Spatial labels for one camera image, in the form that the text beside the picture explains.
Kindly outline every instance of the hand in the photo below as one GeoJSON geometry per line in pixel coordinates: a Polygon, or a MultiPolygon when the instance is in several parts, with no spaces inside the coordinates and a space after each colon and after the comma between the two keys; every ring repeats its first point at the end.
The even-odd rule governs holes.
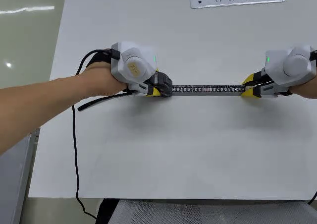
{"type": "Polygon", "coordinates": [[[88,97],[109,96],[127,88],[127,85],[116,80],[111,74],[110,64],[106,62],[92,63],[79,75],[88,88],[88,97]]]}
{"type": "Polygon", "coordinates": [[[304,98],[317,99],[317,77],[308,81],[306,84],[291,87],[290,91],[304,98]]]}

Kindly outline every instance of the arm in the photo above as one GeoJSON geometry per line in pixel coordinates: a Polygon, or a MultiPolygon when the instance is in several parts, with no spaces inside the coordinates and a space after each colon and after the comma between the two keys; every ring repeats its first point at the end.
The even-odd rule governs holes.
{"type": "Polygon", "coordinates": [[[77,76],[0,89],[0,155],[80,100],[125,88],[111,75],[109,64],[96,62],[77,76]]]}
{"type": "Polygon", "coordinates": [[[290,88],[290,91],[304,98],[317,99],[317,76],[306,84],[290,88]]]}

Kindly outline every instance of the measuring tape blade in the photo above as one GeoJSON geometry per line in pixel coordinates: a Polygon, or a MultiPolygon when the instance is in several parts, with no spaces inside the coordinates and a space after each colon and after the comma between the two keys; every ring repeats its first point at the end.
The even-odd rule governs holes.
{"type": "Polygon", "coordinates": [[[240,96],[244,85],[173,85],[173,96],[240,96]]]}

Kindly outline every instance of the floor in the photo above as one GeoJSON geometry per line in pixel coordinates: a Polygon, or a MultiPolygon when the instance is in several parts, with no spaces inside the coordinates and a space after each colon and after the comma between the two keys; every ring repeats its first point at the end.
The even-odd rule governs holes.
{"type": "MultiPolygon", "coordinates": [[[[0,0],[0,88],[49,79],[63,3],[64,0],[0,0]],[[25,7],[33,11],[12,11],[25,7]]],[[[100,201],[83,199],[86,209],[94,214],[100,201]]],[[[82,213],[74,198],[26,198],[21,223],[92,224],[94,220],[82,213]]]]}

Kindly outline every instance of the white table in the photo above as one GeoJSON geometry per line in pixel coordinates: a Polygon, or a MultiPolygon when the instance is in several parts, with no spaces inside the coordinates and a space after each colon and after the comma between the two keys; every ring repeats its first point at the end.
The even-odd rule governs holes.
{"type": "MultiPolygon", "coordinates": [[[[189,0],[66,0],[51,79],[123,40],[174,84],[240,83],[268,49],[317,46],[315,0],[193,10],[189,0]]],[[[310,199],[316,101],[120,98],[77,113],[81,197],[310,199]]],[[[74,197],[72,115],[41,129],[30,197],[74,197]]]]}

